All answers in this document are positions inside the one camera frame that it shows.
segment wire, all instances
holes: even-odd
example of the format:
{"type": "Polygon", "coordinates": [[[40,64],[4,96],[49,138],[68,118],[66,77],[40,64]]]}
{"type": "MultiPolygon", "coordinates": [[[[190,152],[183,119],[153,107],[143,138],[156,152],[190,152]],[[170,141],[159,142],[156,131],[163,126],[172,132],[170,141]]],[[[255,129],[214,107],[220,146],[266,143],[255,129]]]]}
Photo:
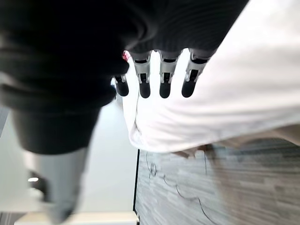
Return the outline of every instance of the wire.
{"type": "Polygon", "coordinates": [[[169,187],[176,188],[176,191],[177,191],[178,195],[179,195],[181,198],[186,199],[186,200],[189,200],[189,201],[198,201],[198,202],[199,202],[199,205],[200,205],[200,208],[201,208],[201,211],[202,211],[202,213],[203,213],[203,215],[204,215],[211,223],[213,223],[214,225],[220,225],[220,224],[216,223],[215,221],[213,221],[213,220],[206,214],[206,212],[205,212],[204,209],[203,209],[203,205],[202,205],[202,202],[201,202],[201,200],[200,200],[199,197],[197,197],[197,196],[195,196],[195,197],[186,197],[186,196],[182,195],[182,194],[180,193],[180,191],[179,191],[179,187],[178,187],[177,184],[171,185],[171,184],[169,184],[169,183],[165,180],[165,179],[166,179],[165,174],[159,176],[159,175],[158,175],[158,170],[157,170],[156,164],[153,163],[153,162],[151,162],[151,164],[150,164],[150,166],[149,166],[149,162],[148,162],[148,153],[146,153],[146,162],[147,162],[147,168],[148,168],[148,170],[149,170],[149,179],[151,179],[151,176],[152,176],[152,177],[159,177],[159,178],[163,179],[164,182],[165,182],[165,184],[168,185],[169,187]]]}

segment light fixture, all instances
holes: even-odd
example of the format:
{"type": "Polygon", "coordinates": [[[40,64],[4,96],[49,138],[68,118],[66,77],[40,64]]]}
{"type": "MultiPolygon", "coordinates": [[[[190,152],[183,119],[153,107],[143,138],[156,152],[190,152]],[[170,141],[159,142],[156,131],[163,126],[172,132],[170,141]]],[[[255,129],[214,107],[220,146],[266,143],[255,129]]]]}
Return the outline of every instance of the light fixture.
{"type": "Polygon", "coordinates": [[[37,182],[38,178],[37,177],[31,177],[28,179],[28,182],[37,182]]]}

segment gray laminate floor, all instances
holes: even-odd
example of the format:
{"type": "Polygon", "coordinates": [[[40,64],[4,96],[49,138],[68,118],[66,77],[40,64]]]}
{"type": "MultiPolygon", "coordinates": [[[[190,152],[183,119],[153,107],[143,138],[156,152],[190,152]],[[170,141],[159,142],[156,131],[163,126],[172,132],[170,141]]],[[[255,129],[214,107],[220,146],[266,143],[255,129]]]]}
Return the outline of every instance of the gray laminate floor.
{"type": "Polygon", "coordinates": [[[141,225],[213,225],[197,200],[178,195],[176,183],[182,195],[198,196],[218,225],[300,224],[300,147],[268,139],[241,150],[214,146],[205,158],[203,151],[189,159],[149,153],[153,177],[141,151],[135,206],[141,225]]]}

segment robotic hand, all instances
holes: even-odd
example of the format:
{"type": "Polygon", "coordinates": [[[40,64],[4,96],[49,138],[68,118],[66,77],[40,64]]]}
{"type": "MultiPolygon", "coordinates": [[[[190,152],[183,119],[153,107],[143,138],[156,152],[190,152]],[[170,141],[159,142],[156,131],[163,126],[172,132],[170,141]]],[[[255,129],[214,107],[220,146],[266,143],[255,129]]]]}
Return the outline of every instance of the robotic hand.
{"type": "Polygon", "coordinates": [[[34,188],[53,223],[73,212],[93,127],[112,101],[116,77],[127,95],[130,51],[141,96],[149,60],[161,54],[160,95],[170,94],[177,59],[190,48],[182,95],[192,95],[207,60],[247,0],[2,0],[0,101],[12,109],[34,188]]]}

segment white cloth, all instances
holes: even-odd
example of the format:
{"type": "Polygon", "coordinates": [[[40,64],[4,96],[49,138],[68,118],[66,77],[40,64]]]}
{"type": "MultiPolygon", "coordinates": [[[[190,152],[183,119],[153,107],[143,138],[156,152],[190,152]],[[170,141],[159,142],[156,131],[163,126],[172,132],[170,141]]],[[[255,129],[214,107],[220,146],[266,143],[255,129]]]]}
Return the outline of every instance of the white cloth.
{"type": "Polygon", "coordinates": [[[151,56],[147,99],[132,60],[123,99],[131,143],[155,152],[186,150],[300,123],[300,1],[251,0],[198,79],[181,95],[189,52],[179,58],[169,98],[159,96],[159,55],[151,56]]]}

